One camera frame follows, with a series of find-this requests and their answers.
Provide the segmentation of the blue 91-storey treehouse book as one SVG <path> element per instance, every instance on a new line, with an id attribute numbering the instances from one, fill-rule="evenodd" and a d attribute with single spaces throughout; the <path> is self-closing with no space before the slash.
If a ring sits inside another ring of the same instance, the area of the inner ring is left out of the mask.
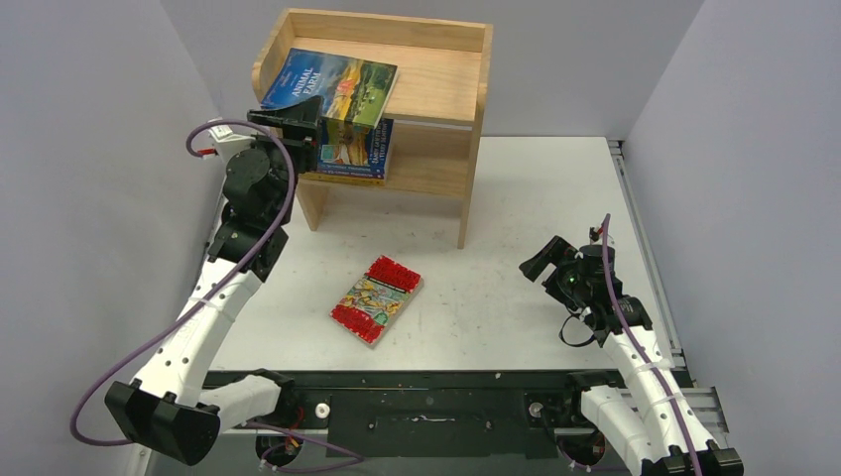
<path id="1" fill-rule="evenodd" d="M 393 130 L 394 120 L 389 118 L 381 119 L 375 128 L 322 120 L 316 171 L 384 182 L 392 153 Z"/>

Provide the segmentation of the animal farm book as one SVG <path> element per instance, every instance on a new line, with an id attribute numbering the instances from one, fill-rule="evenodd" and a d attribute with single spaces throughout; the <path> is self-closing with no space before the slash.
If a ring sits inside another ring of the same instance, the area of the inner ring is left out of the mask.
<path id="1" fill-rule="evenodd" d="M 322 118 L 374 128 L 398 75 L 394 64 L 292 48 L 261 106 L 286 108 L 319 96 Z"/>

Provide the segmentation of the yellow 130-storey treehouse book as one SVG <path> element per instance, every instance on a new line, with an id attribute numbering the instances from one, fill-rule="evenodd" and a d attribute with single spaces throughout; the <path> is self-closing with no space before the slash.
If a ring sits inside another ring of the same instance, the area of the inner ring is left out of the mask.
<path id="1" fill-rule="evenodd" d="M 386 181 L 382 178 L 354 177 L 343 175 L 331 175 L 322 173 L 306 173 L 300 176 L 302 181 L 317 181 L 325 183 L 338 183 L 354 186 L 384 186 Z"/>

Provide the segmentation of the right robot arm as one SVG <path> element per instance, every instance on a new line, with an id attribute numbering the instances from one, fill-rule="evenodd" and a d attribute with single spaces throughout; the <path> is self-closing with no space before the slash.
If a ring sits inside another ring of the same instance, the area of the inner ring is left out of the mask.
<path id="1" fill-rule="evenodd" d="M 719 444 L 679 387 L 644 305 L 623 291 L 615 257 L 605 243 L 576 248 L 554 236 L 519 267 L 531 282 L 554 267 L 545 292 L 590 329 L 622 378 L 572 375 L 574 389 L 560 399 L 563 417 L 594 425 L 633 475 L 744 474 L 738 452 Z"/>

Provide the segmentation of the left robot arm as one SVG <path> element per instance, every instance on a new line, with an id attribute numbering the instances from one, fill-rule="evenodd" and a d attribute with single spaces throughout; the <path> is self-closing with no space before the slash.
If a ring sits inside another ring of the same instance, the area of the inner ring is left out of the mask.
<path id="1" fill-rule="evenodd" d="M 298 179 L 316 168 L 322 98 L 251 110 L 207 124 L 225 171 L 219 223 L 195 287 L 173 329 L 128 383 L 109 387 L 104 403 L 131 442 L 187 466 L 200 462 L 224 431 L 260 417 L 288 424 L 292 379 L 259 369 L 215 390 L 209 367 L 240 311 L 267 281 L 288 242 Z"/>

